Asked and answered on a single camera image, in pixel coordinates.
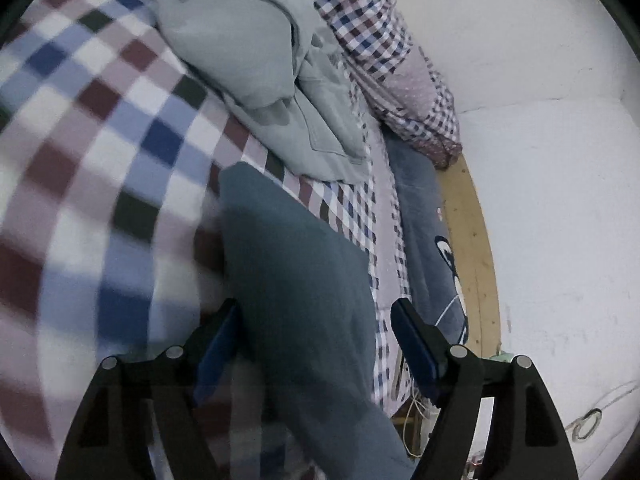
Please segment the teal blue garment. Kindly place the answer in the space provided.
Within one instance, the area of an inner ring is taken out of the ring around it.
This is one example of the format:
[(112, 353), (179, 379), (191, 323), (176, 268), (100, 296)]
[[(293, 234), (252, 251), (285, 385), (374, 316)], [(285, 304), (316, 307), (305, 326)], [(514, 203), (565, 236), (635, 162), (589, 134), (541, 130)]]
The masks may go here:
[(371, 396), (366, 253), (245, 162), (221, 171), (219, 197), (231, 293), (282, 422), (330, 479), (410, 478)]

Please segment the dark blue cartoon blanket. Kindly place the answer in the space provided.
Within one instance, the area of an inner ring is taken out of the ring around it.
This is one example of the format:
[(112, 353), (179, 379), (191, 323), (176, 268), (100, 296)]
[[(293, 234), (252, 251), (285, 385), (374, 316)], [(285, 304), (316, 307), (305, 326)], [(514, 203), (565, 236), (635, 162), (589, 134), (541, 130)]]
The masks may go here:
[(397, 136), (388, 134), (385, 145), (399, 200), (413, 307), (450, 344), (465, 344), (469, 320), (436, 169), (431, 159)]

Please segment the large-check plaid bed sheet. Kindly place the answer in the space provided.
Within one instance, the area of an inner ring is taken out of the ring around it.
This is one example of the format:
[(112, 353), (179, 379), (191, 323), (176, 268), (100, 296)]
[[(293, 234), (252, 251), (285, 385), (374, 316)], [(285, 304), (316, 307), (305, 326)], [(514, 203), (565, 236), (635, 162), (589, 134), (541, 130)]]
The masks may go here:
[(1, 52), (1, 432), (50, 479), (96, 366), (224, 298), (218, 174), (248, 162), (375, 251), (371, 183), (289, 172), (168, 47), (153, 0), (35, 0)]

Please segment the light grey green garment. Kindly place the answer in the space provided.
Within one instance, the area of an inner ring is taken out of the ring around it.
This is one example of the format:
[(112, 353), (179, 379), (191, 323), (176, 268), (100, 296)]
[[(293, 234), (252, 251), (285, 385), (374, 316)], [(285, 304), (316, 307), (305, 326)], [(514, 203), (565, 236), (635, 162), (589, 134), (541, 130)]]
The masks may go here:
[(342, 52), (314, 0), (155, 0), (155, 9), (169, 47), (288, 170), (367, 180)]

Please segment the small-check patchwork quilt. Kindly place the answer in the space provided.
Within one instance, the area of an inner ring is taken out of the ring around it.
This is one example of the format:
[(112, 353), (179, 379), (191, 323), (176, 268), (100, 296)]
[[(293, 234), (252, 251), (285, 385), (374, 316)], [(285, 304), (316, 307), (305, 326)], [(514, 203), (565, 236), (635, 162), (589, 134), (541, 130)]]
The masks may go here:
[(314, 0), (371, 110), (446, 169), (462, 153), (454, 95), (414, 41), (396, 0)]

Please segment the wooden bed frame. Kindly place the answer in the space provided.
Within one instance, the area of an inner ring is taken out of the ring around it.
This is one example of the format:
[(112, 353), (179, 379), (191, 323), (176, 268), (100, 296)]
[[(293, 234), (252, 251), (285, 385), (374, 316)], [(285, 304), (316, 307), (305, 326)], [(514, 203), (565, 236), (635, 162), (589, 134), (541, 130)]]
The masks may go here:
[(465, 159), (441, 171), (438, 182), (468, 312), (468, 347), (490, 358), (501, 347), (498, 288), (484, 214)]

